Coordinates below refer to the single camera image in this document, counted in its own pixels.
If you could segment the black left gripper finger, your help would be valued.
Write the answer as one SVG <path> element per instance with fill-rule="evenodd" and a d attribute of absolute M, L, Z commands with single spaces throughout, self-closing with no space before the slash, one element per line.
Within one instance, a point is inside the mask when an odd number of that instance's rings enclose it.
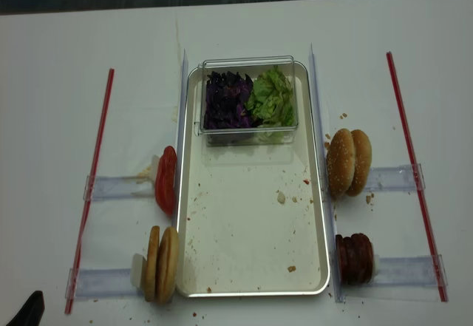
<path fill-rule="evenodd" d="M 44 310 L 43 292 L 34 291 L 12 318 L 10 326 L 39 326 Z"/>

